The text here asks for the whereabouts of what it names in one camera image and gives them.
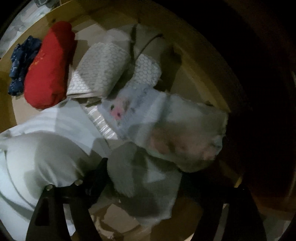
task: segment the red cloth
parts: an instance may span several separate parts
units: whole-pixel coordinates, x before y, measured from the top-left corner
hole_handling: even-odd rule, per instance
[[[31,106],[46,109],[65,99],[65,73],[74,39],[68,22],[57,22],[49,29],[25,78],[24,96]]]

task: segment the metal bolt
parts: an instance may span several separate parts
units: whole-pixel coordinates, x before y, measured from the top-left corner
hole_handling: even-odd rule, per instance
[[[47,190],[47,191],[50,191],[50,190],[53,189],[53,187],[54,187],[54,185],[49,184],[49,185],[46,186],[46,190]]]
[[[74,184],[76,185],[76,186],[80,186],[81,184],[83,183],[83,181],[82,180],[76,180],[75,182],[74,182]]]

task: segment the navy blue cloth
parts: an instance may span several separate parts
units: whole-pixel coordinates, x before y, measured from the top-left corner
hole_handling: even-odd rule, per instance
[[[24,92],[24,81],[28,68],[39,52],[42,41],[29,36],[23,44],[17,44],[12,55],[12,66],[9,77],[12,79],[8,93],[12,96],[20,95]]]

